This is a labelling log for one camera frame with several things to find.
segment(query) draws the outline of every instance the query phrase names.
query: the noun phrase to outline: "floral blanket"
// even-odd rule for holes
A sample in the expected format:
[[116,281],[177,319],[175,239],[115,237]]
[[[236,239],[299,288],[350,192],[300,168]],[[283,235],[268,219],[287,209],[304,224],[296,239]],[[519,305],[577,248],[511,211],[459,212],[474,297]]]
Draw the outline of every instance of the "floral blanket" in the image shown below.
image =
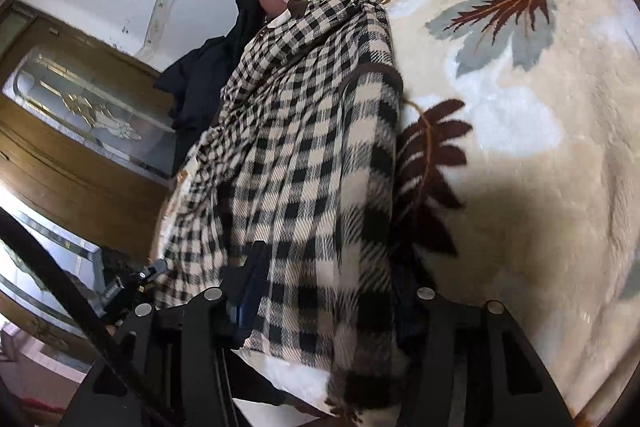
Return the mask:
[[519,321],[580,425],[640,345],[632,0],[382,0],[404,80],[398,219],[438,290]]

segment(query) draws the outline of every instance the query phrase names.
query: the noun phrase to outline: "gingham pattern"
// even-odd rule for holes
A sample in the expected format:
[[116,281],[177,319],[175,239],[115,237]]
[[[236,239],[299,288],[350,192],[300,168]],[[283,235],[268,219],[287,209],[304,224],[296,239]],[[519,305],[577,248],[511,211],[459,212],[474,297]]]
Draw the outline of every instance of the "gingham pattern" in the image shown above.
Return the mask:
[[331,371],[329,399],[372,409],[401,376],[388,258],[402,86],[377,0],[316,0],[259,34],[165,252],[158,303],[217,285],[265,241],[269,284],[245,347]]

